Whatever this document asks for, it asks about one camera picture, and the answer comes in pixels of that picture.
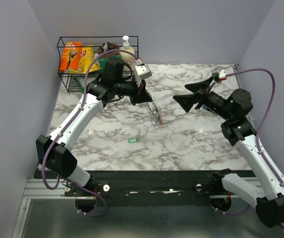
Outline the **green key tag with key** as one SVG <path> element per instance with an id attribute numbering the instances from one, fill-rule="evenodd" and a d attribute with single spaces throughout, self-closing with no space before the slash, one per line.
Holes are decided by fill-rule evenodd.
<path id="1" fill-rule="evenodd" d="M 128 139 L 128 143 L 136 143 L 136 142 L 138 142 L 138 139 L 137 138 L 130 138 L 130 139 Z"/>

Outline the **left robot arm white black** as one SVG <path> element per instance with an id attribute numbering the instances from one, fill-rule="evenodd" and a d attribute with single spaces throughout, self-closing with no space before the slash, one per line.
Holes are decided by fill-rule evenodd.
<path id="1" fill-rule="evenodd" d="M 152 101 L 145 82 L 152 75 L 149 66 L 137 60 L 134 75 L 124 77 L 126 66 L 121 59 L 108 59 L 103 72 L 87 84 L 85 94 L 63 123 L 48 136 L 40 135 L 36 140 L 42 169 L 49 169 L 59 178 L 75 183 L 76 190 L 83 196 L 93 190 L 92 175 L 78 165 L 71 153 L 82 131 L 115 96 L 128 96 L 133 105 Z"/>

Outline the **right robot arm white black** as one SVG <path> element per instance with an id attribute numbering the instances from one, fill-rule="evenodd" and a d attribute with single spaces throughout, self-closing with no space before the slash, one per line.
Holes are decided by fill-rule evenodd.
<path id="1" fill-rule="evenodd" d="M 270 158 L 247 114 L 253 108 L 248 91 L 235 89 L 228 98 L 212 91 L 215 82 L 210 77 L 199 83 L 186 84 L 191 94 L 174 95 L 173 99 L 186 111 L 205 106 L 222 117 L 224 137 L 246 160 L 261 187 L 258 188 L 230 169 L 214 175 L 212 191 L 229 191 L 240 197 L 256 211 L 259 220 L 268 228 L 284 223 L 284 175 Z"/>

